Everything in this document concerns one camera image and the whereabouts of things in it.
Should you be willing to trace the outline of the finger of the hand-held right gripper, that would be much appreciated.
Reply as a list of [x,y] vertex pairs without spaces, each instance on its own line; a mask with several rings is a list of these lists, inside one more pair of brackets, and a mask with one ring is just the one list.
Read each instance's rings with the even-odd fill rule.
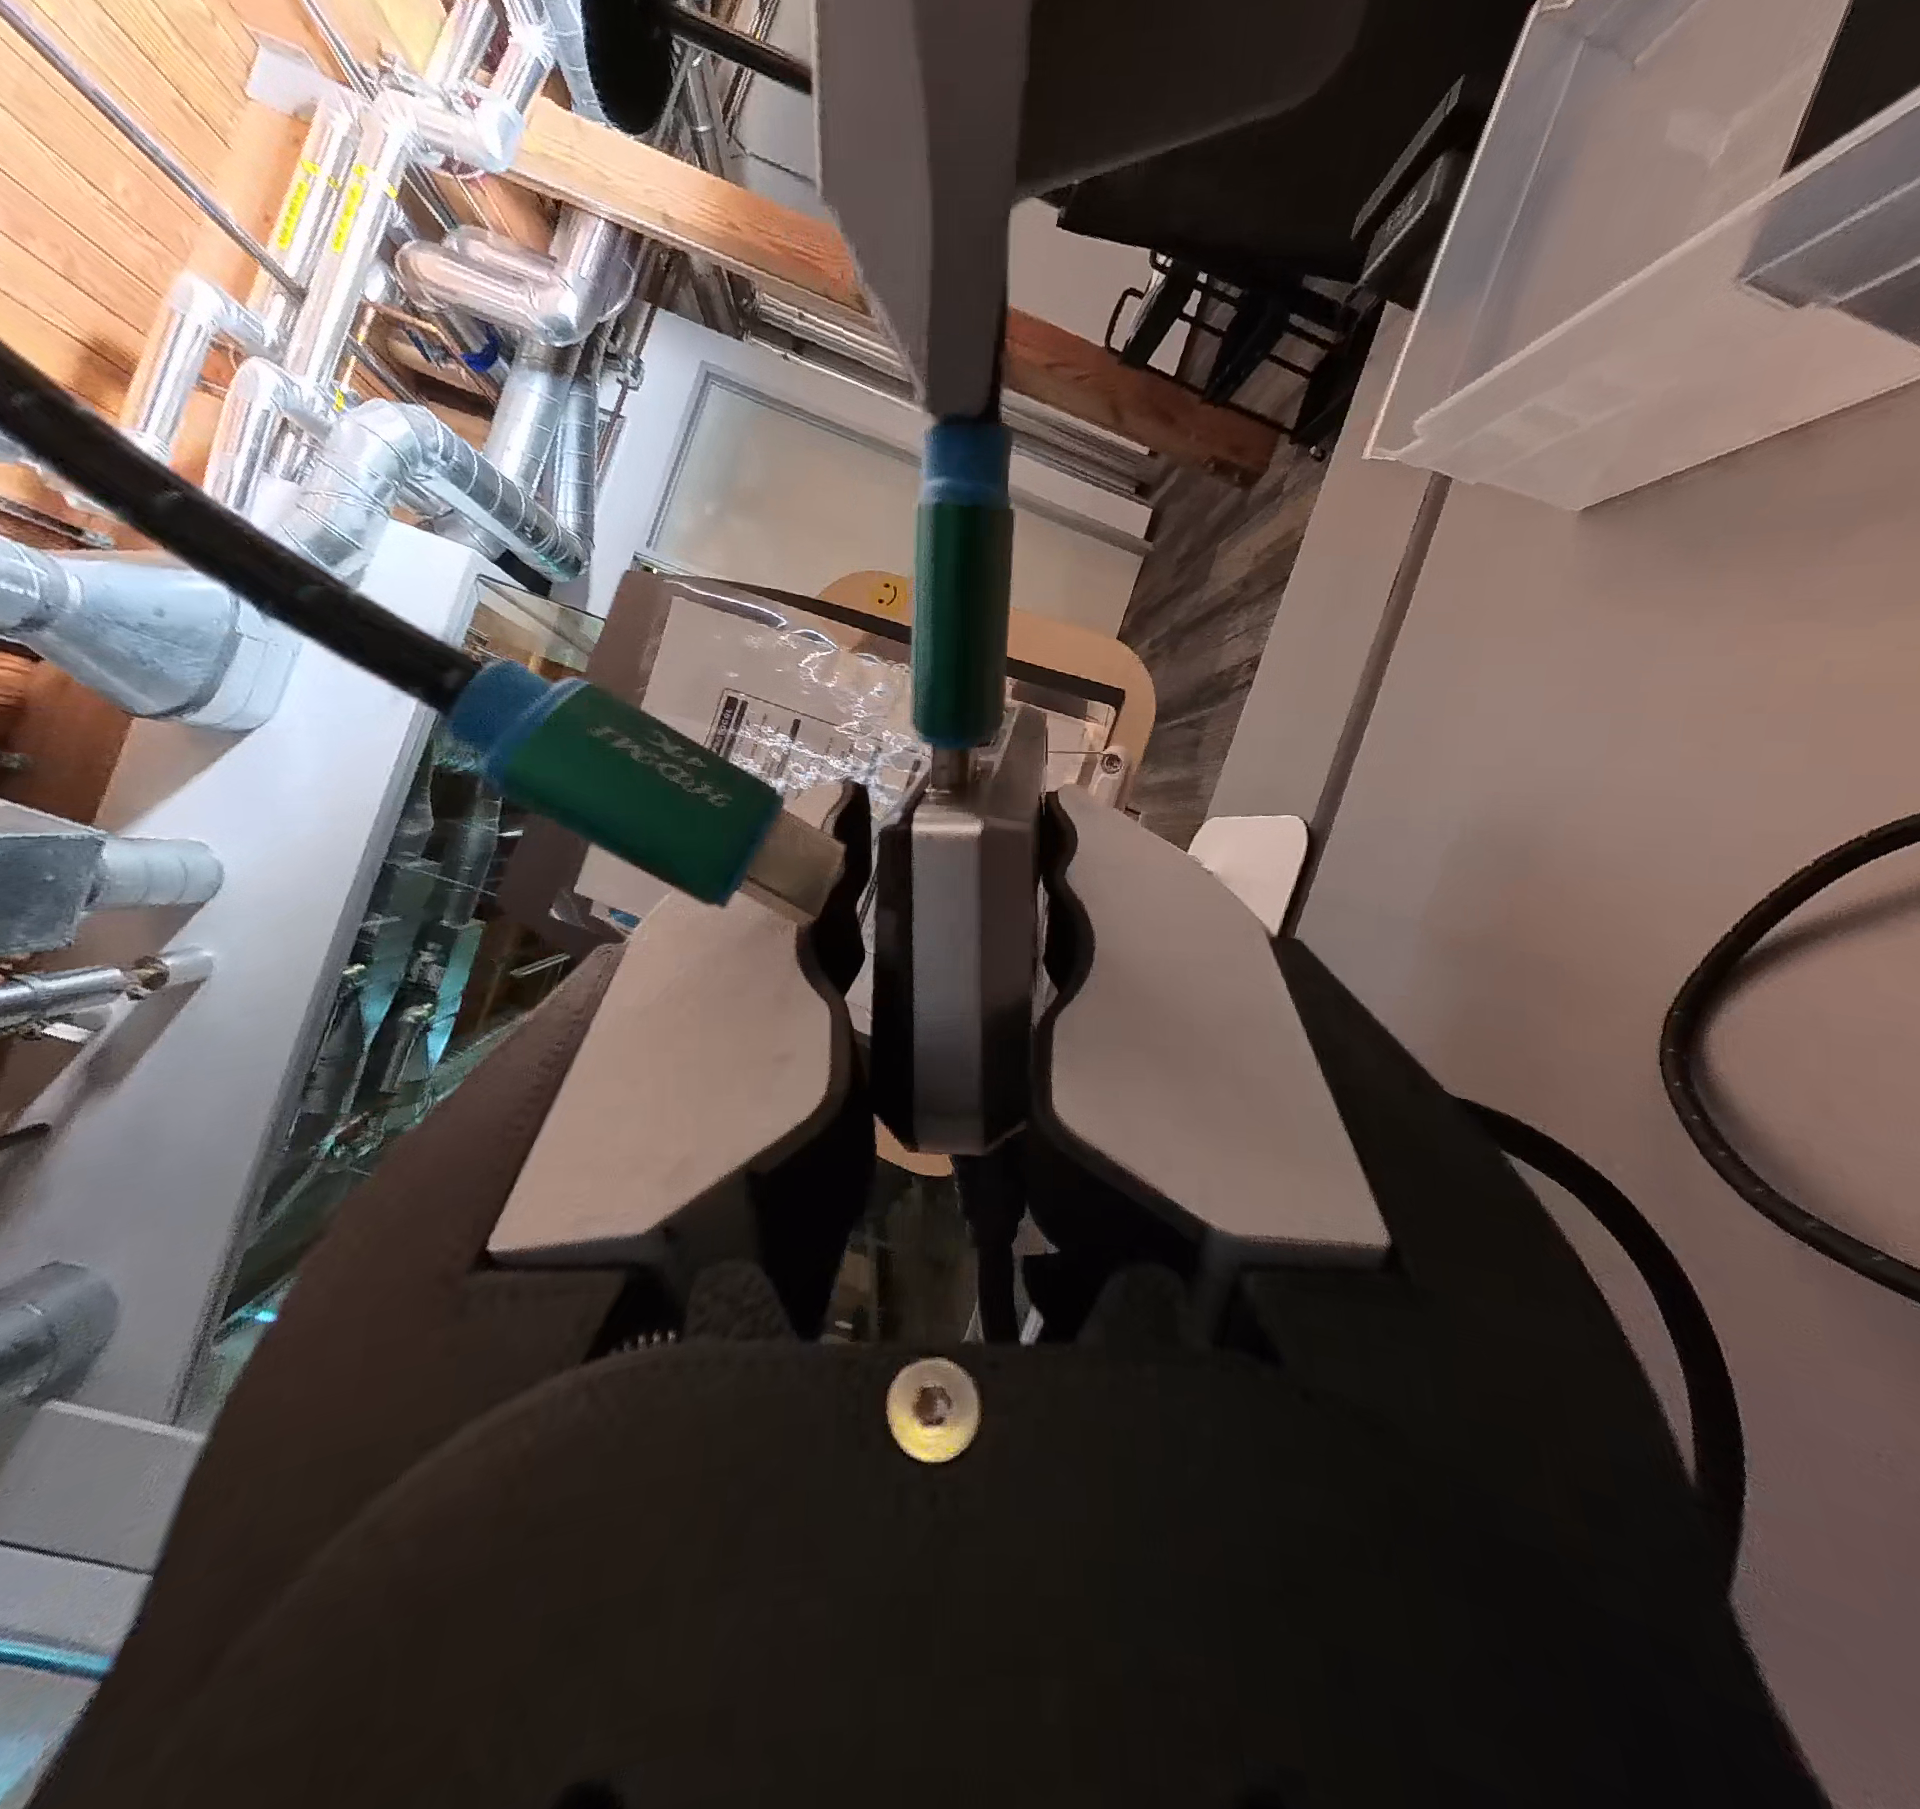
[[1498,59],[1500,0],[1031,0],[1031,190],[1270,122],[1348,174]]
[[995,411],[1031,0],[813,0],[817,192],[926,411]]

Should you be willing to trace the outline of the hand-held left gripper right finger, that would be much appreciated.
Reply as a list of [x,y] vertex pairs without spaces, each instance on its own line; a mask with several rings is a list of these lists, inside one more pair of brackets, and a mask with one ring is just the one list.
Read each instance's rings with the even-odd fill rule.
[[1034,1031],[1030,1167],[1050,1253],[1025,1267],[1046,1342],[1111,1279],[1173,1279],[1200,1335],[1248,1279],[1394,1266],[1377,1192],[1280,960],[1188,850],[1082,789],[1044,804],[1050,996]]

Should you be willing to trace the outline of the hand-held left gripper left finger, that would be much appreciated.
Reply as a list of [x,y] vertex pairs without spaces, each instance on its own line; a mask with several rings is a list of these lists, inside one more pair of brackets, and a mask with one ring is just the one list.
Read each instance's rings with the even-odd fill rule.
[[843,856],[825,909],[797,923],[742,894],[673,896],[639,923],[492,1223],[492,1266],[615,1271],[665,1321],[704,1271],[749,1263],[800,1339],[825,1328],[875,1172],[849,1008],[869,798],[814,786],[786,820]]

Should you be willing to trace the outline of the silver black hdmi switch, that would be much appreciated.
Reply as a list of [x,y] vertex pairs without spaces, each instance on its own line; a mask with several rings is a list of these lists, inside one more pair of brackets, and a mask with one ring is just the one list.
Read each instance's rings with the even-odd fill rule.
[[982,1157],[1027,1117],[1044,769],[1016,705],[964,789],[926,783],[875,839],[869,1079],[909,1150]]

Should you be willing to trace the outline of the clear plastic bin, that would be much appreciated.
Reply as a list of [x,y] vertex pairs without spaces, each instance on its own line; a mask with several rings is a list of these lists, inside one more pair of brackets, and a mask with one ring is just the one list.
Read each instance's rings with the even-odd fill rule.
[[1368,455],[1580,512],[1916,376],[1916,0],[1541,0]]

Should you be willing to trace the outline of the white stand base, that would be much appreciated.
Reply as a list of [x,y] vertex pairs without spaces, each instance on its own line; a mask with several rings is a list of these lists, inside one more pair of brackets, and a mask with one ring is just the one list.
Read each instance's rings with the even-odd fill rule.
[[1211,872],[1276,938],[1290,919],[1311,850],[1306,822],[1297,815],[1211,815],[1188,856]]

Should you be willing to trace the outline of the wooden beam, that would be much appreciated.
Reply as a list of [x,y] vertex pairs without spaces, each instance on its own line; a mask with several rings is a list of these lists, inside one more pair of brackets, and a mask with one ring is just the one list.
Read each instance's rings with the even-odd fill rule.
[[[666,249],[715,264],[780,308],[881,341],[855,262],[836,228],[723,182],[539,96],[524,120],[510,177],[529,190]],[[1009,311],[1002,387],[1147,452],[1253,486],[1280,447],[1280,428],[1231,405],[1207,405],[1156,372],[1130,367],[1102,345],[1027,311]]]

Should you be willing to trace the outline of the black utility cart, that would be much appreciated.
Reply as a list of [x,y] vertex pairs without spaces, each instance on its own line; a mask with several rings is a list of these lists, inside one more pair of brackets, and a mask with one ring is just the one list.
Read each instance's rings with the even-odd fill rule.
[[1240,408],[1260,372],[1292,387],[1282,436],[1327,462],[1353,411],[1383,301],[1374,290],[1301,272],[1241,287],[1196,262],[1151,252],[1144,287],[1114,299],[1102,347],[1128,367],[1153,369],[1178,334],[1178,387],[1202,402]]

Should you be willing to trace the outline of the black disc on rod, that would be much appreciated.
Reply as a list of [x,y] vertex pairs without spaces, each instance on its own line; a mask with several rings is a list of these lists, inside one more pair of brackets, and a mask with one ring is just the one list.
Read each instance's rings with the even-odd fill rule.
[[601,118],[643,140],[666,120],[681,52],[711,54],[792,94],[813,96],[813,71],[690,0],[580,0],[586,68]]

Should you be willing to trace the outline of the framed instruction sheet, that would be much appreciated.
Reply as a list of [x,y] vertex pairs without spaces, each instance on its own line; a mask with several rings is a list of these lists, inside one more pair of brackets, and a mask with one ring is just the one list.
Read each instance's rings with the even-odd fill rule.
[[[592,679],[685,740],[748,769],[800,810],[855,783],[891,820],[932,753],[910,722],[909,641],[831,622],[819,597],[631,572],[592,654]],[[1044,790],[1080,783],[1113,712],[1080,681],[1009,681],[1006,705],[1046,724]]]

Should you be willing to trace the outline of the white door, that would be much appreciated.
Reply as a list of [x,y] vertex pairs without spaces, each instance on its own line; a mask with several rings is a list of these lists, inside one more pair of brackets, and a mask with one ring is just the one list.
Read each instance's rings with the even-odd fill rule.
[[[637,559],[666,572],[824,597],[853,574],[915,572],[919,450],[716,365],[681,406]],[[1012,603],[1067,619],[1120,615],[1142,531],[1012,466]]]

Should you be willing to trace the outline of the silver ventilation ducts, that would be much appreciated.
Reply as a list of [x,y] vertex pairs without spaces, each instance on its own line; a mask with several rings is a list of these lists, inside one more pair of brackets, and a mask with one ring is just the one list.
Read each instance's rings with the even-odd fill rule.
[[[398,512],[458,526],[545,582],[589,572],[604,350],[643,241],[563,204],[543,249],[483,228],[406,238],[417,175],[504,174],[550,78],[613,127],[580,0],[455,0],[420,71],[311,109],[300,169],[244,301],[173,287],[117,421],[4,348],[4,462],[118,518],[171,568],[4,543],[4,635],[130,717],[245,734],[268,722],[296,641],[429,702],[417,648],[357,585]],[[483,449],[426,405],[349,400],[348,357],[379,292],[507,345]]]

